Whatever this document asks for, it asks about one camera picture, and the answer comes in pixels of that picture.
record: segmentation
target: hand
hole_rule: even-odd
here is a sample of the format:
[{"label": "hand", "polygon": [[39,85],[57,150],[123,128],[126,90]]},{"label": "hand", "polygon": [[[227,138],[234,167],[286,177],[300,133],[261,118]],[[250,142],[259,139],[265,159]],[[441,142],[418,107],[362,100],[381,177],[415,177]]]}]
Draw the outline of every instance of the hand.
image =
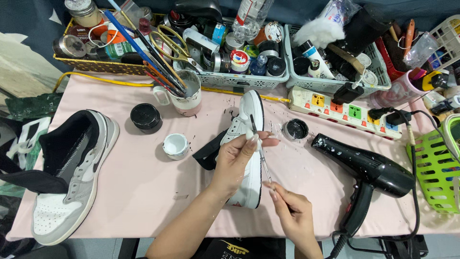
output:
[{"label": "hand", "polygon": [[270,188],[269,193],[286,236],[306,257],[323,258],[313,231],[313,206],[308,199],[286,190],[276,182],[270,185],[264,181],[263,184]]},{"label": "hand", "polygon": [[230,198],[238,190],[244,176],[244,169],[257,148],[257,141],[262,140],[263,147],[271,147],[279,144],[280,140],[269,138],[271,132],[258,131],[251,139],[246,140],[241,135],[232,141],[222,145],[217,158],[216,170],[210,188]]}]

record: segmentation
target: green plastic basket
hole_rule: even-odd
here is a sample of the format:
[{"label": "green plastic basket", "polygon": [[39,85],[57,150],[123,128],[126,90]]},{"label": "green plastic basket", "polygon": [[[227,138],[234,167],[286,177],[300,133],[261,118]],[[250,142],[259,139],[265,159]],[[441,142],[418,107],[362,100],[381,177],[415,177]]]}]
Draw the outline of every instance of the green plastic basket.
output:
[{"label": "green plastic basket", "polygon": [[[460,115],[449,116],[439,129],[446,142],[450,142],[448,144],[451,150],[455,148],[459,154],[457,141],[460,139]],[[415,143],[417,178],[426,200],[439,213],[460,213],[460,164],[454,160],[436,130],[417,138]],[[412,159],[410,143],[407,144],[406,151]]]}]

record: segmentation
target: plug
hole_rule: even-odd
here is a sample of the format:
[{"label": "plug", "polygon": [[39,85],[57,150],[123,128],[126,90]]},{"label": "plug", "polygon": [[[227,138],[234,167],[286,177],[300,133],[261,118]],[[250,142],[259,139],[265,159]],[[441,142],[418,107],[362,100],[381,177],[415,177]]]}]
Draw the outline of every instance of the plug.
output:
[{"label": "plug", "polygon": [[[407,121],[410,121],[412,119],[411,112],[407,112],[407,111],[404,111],[404,110],[400,110],[400,112],[402,114],[404,114],[404,116],[406,117]],[[397,126],[397,125],[405,123],[404,119],[397,112],[394,112],[394,113],[386,116],[386,122],[388,122],[389,124],[391,124],[393,126]]]},{"label": "plug", "polygon": [[388,107],[388,108],[381,108],[381,109],[376,109],[376,108],[373,108],[373,109],[370,109],[369,111],[369,117],[371,117],[372,119],[374,120],[378,120],[380,119],[383,115],[389,113],[389,112],[392,112],[394,110],[393,107]]},{"label": "plug", "polygon": [[334,93],[334,99],[332,99],[332,102],[337,105],[351,103],[363,93],[364,89],[361,86],[354,86],[352,83],[346,82]]}]

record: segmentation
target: sneaker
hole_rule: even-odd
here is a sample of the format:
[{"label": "sneaker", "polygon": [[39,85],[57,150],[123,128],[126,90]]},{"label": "sneaker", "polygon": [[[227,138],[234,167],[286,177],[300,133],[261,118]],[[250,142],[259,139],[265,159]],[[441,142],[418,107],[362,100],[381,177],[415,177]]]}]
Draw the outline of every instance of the sneaker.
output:
[{"label": "sneaker", "polygon": [[31,230],[38,243],[56,245],[85,220],[96,198],[99,170],[119,132],[109,117],[83,110],[39,138],[49,189],[40,187],[34,204]]},{"label": "sneaker", "polygon": [[[230,128],[222,138],[220,145],[246,134],[252,129],[250,115],[253,115],[257,130],[264,130],[264,108],[260,95],[255,90],[245,93],[240,101],[240,114],[233,119]],[[244,170],[244,178],[238,191],[227,204],[255,209],[259,206],[262,188],[262,167],[259,152],[255,152]]]}]

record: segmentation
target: hair dryer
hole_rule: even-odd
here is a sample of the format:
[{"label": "hair dryer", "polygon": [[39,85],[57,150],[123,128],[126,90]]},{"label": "hair dryer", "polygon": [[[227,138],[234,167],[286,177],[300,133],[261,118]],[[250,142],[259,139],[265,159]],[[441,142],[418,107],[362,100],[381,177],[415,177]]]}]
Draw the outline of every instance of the hair dryer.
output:
[{"label": "hair dryer", "polygon": [[372,192],[401,198],[415,186],[415,177],[396,162],[371,151],[348,146],[323,134],[316,135],[311,146],[342,166],[356,179],[345,216],[339,224],[341,234],[333,253],[336,258],[345,242],[354,236],[364,221]]}]

